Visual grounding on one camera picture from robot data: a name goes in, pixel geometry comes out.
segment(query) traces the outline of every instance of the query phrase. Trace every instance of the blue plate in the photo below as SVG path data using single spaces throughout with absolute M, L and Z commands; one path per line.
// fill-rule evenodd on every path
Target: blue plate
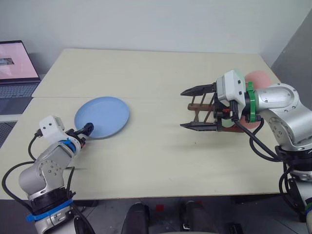
M 126 103 L 116 97 L 98 97 L 79 108 L 75 115 L 75 126 L 80 129 L 91 122 L 94 130 L 90 137 L 109 137 L 127 123 L 129 112 Z

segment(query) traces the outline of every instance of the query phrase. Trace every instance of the red tag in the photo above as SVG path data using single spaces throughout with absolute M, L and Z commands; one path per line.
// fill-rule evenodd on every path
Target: red tag
M 164 211 L 164 205 L 163 204 L 157 204 L 155 206 L 156 211 Z

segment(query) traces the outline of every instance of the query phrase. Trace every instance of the beige table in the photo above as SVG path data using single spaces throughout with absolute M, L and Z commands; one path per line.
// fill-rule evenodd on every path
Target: beige table
M 1 174 L 29 160 L 27 146 L 42 118 L 54 114 L 66 129 L 72 128 L 76 111 L 88 100 L 34 98 L 0 149 Z M 72 182 L 75 199 L 278 192 L 282 165 L 256 156 L 246 134 L 196 132 L 179 126 L 194 118 L 187 110 L 189 98 L 123 100 L 131 111 L 125 128 L 109 139 L 88 141 L 71 163 L 77 168 Z M 258 137 L 271 149 L 276 145 L 267 124 Z M 37 157 L 47 146 L 45 139 L 37 139 L 33 154 Z M 8 187 L 26 198 L 18 185 L 21 170 L 9 176 Z M 0 190 L 0 199 L 7 198 Z
M 277 82 L 259 55 L 65 49 L 33 97 L 180 98 L 234 68 Z

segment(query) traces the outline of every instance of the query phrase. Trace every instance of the gray wall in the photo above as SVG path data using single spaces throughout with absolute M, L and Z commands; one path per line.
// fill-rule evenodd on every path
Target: gray wall
M 276 60 L 311 0 L 0 0 L 0 41 L 38 72 L 63 48 L 257 53 Z
M 312 11 L 272 66 L 283 83 L 293 86 L 312 110 Z

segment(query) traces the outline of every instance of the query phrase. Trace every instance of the cable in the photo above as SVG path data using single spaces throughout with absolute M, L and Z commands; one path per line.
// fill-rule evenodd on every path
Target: cable
M 286 178 L 287 174 L 288 174 L 291 170 L 292 170 L 292 168 L 289 167 L 289 168 L 282 174 L 282 176 L 280 177 L 280 179 L 279 179 L 279 181 L 278 181 L 278 188 L 279 188 L 279 192 L 281 193 L 282 198 L 284 199 L 284 201 L 287 203 L 287 205 L 288 205 L 293 211 L 295 211 L 295 212 L 299 215 L 299 217 L 300 217 L 300 219 L 301 219 L 302 216 L 303 216 L 303 214 L 302 214 L 299 210 L 297 210 L 295 206 L 293 206 L 293 205 L 291 204 L 291 202 L 287 199 L 287 197 L 286 197 L 286 195 L 284 194 L 284 191 L 283 191 L 283 180 Z
M 73 174 L 74 174 L 74 170 L 75 170 L 75 167 L 72 167 L 72 170 L 70 171 L 70 174 L 69 174 L 69 177 L 68 177 L 67 187 L 66 187 L 67 197 L 70 197 L 70 184 L 72 182 L 72 177 L 73 177 Z
M 34 137 L 31 139 L 31 141 L 30 141 L 30 143 L 29 143 L 29 145 L 28 145 L 28 154 L 29 154 L 29 156 L 31 157 L 31 159 L 32 159 L 33 161 L 36 161 L 36 158 L 35 158 L 35 157 L 33 156 L 33 154 L 31 153 L 31 147 L 32 147 L 34 141 L 36 140 L 36 138 L 37 138 L 37 137 L 41 137 L 41 136 L 43 136 L 42 131 L 41 131 L 41 129 L 38 129 L 38 130 L 35 132 Z
M 283 162 L 283 170 L 284 170 L 284 172 L 287 171 L 287 165 L 286 165 L 285 162 Z M 287 175 L 285 175 L 285 178 L 284 178 L 284 185 L 285 185 L 287 194 L 292 198 L 292 195 L 291 195 L 291 192 L 290 192 L 289 186 L 288 186 L 288 178 L 287 178 Z
M 95 234 L 95 231 L 93 230 L 91 224 L 89 223 L 89 221 L 87 220 L 87 218 L 80 212 L 79 208 L 77 207 L 77 205 L 75 203 L 71 203 L 70 204 L 71 207 L 73 208 L 73 210 L 80 216 L 80 218 L 84 221 L 84 223 L 88 226 L 90 232 L 92 234 Z
M 33 156 L 33 154 L 31 153 L 31 146 L 33 145 L 33 143 L 34 143 L 34 141 L 36 140 L 36 138 L 37 138 L 37 136 L 36 135 L 34 135 L 34 137 L 31 139 L 31 141 L 30 141 L 30 143 L 29 143 L 29 145 L 28 145 L 28 154 L 29 154 L 29 156 L 31 157 L 31 159 L 33 160 L 33 161 L 36 161 L 36 158 Z
M 66 194 L 68 199 L 71 199 L 72 196 L 70 194 L 70 184 L 72 182 L 72 178 L 73 178 L 73 174 L 74 174 L 74 170 L 75 167 L 72 167 L 72 170 L 70 171 L 69 177 L 68 177 L 68 181 L 67 181 L 67 187 L 66 187 Z M 89 223 L 89 221 L 87 220 L 87 218 L 82 214 L 82 212 L 79 210 L 78 206 L 75 203 L 71 203 L 70 204 L 71 207 L 73 208 L 73 210 L 80 216 L 80 218 L 82 219 L 82 221 L 88 226 L 90 232 L 92 234 L 95 234 L 91 224 Z
M 248 136 L 250 136 L 265 152 L 267 152 L 270 156 L 275 158 L 276 160 L 280 161 L 277 157 L 277 155 L 271 151 L 265 144 L 261 142 L 251 131 L 249 131 L 247 128 L 245 128 L 243 125 L 239 123 L 239 121 L 234 121 L 234 123 L 243 130 Z
M 264 119 L 261 118 L 261 122 L 260 122 L 260 125 L 253 131 L 253 135 L 255 136 L 259 131 L 260 129 L 263 127 L 264 125 Z M 254 140 L 252 138 L 249 139 L 249 145 L 251 147 L 251 149 L 258 155 L 260 156 L 261 158 L 265 159 L 265 160 L 268 160 L 268 161 L 271 161 L 271 162 L 279 162 L 279 160 L 275 159 L 275 158 L 272 158 L 272 157 L 268 157 L 262 153 L 260 153 L 256 147 L 254 146 Z
M 18 203 L 20 203 L 22 206 L 24 206 L 26 209 L 28 209 L 28 211 L 32 214 L 33 213 L 33 209 L 31 208 L 30 205 L 28 205 L 25 201 L 23 201 L 22 199 L 20 199 L 19 197 L 17 197 L 16 195 L 14 195 L 7 187 L 6 187 L 6 179 L 8 178 L 9 174 L 16 169 L 17 167 L 26 165 L 26 164 L 32 164 L 34 163 L 33 161 L 29 161 L 29 162 L 22 162 L 19 163 L 17 165 L 15 165 L 14 167 L 12 167 L 11 169 L 9 169 L 4 177 L 2 178 L 2 188 L 3 190 L 10 196 L 12 197 L 15 201 L 17 201 Z

